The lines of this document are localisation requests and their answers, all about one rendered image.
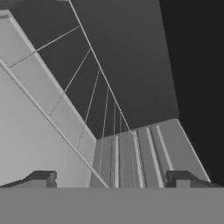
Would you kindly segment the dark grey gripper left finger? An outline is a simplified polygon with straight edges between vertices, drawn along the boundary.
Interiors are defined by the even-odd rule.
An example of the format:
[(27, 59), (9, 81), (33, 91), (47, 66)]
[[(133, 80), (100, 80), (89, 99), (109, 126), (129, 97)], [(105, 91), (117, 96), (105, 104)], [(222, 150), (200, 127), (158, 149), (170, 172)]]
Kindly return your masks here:
[(56, 171), (33, 171), (23, 179), (0, 185), (0, 188), (56, 188), (56, 179)]

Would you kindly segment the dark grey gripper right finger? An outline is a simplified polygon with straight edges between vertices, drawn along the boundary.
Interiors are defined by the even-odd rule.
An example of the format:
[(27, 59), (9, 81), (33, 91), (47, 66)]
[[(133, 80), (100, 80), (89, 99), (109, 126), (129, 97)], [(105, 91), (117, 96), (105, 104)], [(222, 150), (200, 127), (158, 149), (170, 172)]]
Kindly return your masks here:
[(222, 185), (200, 179), (189, 171), (167, 171), (165, 178), (165, 186), (168, 188), (178, 187), (179, 181), (186, 181), (190, 188), (222, 188)]

